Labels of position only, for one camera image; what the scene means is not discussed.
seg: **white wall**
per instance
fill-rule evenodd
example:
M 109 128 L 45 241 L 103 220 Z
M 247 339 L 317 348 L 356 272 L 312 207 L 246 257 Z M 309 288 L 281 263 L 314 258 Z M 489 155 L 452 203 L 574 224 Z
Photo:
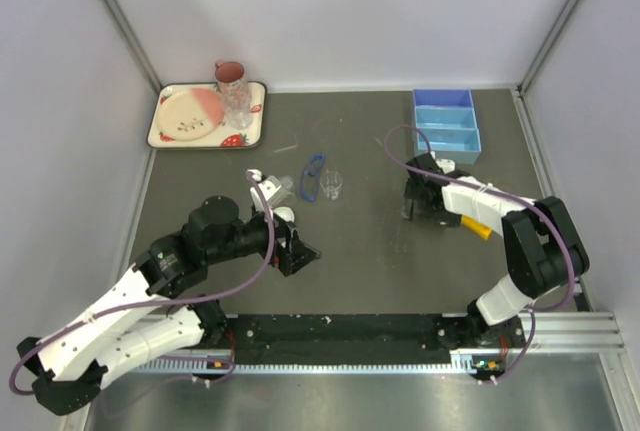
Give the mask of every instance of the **white wall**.
M 585 0 L 529 104 L 561 195 L 640 372 L 640 0 Z
M 273 90 L 519 83 L 565 0 L 119 0 L 165 83 L 216 58 Z
M 0 427 L 46 431 L 58 419 L 7 388 L 15 345 L 115 278 L 153 94 L 99 0 L 0 0 L 0 11 Z

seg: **gray table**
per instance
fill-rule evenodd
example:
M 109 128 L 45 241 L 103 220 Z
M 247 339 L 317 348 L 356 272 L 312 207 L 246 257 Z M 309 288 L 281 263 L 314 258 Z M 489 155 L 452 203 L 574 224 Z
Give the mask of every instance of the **gray table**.
M 477 91 L 474 101 L 483 151 L 467 170 L 507 191 L 539 197 L 510 92 Z M 132 255 L 179 229 L 212 195 L 232 197 L 247 218 L 247 168 L 297 180 L 309 157 L 322 152 L 327 166 L 344 177 L 343 199 L 298 200 L 294 206 L 300 236 L 322 251 L 322 259 L 290 278 L 269 270 L 250 289 L 225 299 L 225 311 L 463 312 L 505 274 L 502 240 L 400 218 L 406 172 L 385 155 L 381 142 L 387 130 L 410 120 L 408 92 L 269 95 L 263 139 L 254 149 L 158 151 Z M 392 151 L 403 159 L 412 155 L 408 132 L 396 135 Z M 238 284 L 260 261 L 253 256 L 215 266 L 189 294 Z

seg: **blue bin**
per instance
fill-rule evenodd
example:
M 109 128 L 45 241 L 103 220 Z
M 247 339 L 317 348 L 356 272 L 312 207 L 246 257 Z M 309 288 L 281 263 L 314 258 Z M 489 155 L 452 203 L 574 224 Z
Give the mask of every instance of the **blue bin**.
M 482 146 L 473 98 L 468 89 L 416 89 L 413 92 L 414 124 L 429 140 L 438 158 L 459 164 L 474 164 Z M 418 133 L 416 154 L 427 151 Z

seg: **yellow object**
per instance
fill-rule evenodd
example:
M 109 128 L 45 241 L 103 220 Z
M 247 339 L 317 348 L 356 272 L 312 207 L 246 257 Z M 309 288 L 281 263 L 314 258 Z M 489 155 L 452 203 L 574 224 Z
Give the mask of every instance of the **yellow object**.
M 491 233 L 493 232 L 491 228 L 488 228 L 484 224 L 480 224 L 467 216 L 462 217 L 462 225 L 469 228 L 482 239 L 489 239 L 489 236 L 491 236 Z

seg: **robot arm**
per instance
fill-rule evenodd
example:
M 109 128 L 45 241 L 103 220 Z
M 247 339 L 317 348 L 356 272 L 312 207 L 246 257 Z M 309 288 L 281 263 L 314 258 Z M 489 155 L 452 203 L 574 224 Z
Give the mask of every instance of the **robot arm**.
M 254 178 L 260 181 L 267 203 L 276 204 L 282 196 L 277 180 L 264 179 L 258 171 Z M 25 364 L 36 375 L 32 388 L 40 404 L 55 414 L 68 414 L 150 359 L 200 343 L 215 345 L 224 334 L 226 319 L 214 301 L 183 307 L 140 331 L 127 330 L 163 302 L 204 281 L 210 265 L 255 253 L 264 257 L 269 242 L 264 212 L 254 206 L 251 219 L 244 223 L 233 200 L 213 196 L 189 214 L 180 231 L 154 241 L 115 286 L 70 323 L 83 321 L 85 326 L 52 342 Z M 276 244 L 270 264 L 283 275 L 294 274 L 320 257 L 299 239 L 293 222 L 277 213 L 273 220 Z M 138 302 L 150 306 L 94 319 L 106 309 Z M 24 356 L 38 342 L 40 338 L 25 339 L 18 345 L 19 354 Z
M 484 191 L 484 185 L 456 171 L 447 160 L 431 154 L 417 156 L 409 166 L 473 183 L 471 189 L 455 183 L 443 183 L 409 171 L 403 214 L 411 218 L 413 209 L 441 225 L 458 226 L 462 216 L 491 228 L 504 238 L 508 274 L 490 291 L 472 302 L 470 316 L 481 317 L 479 329 L 503 323 L 516 316 L 536 299 L 566 284 L 567 268 L 557 243 L 549 239 L 549 230 L 524 206 Z M 554 223 L 563 238 L 576 276 L 589 269 L 589 258 L 564 203 L 554 197 L 541 200 L 523 198 Z

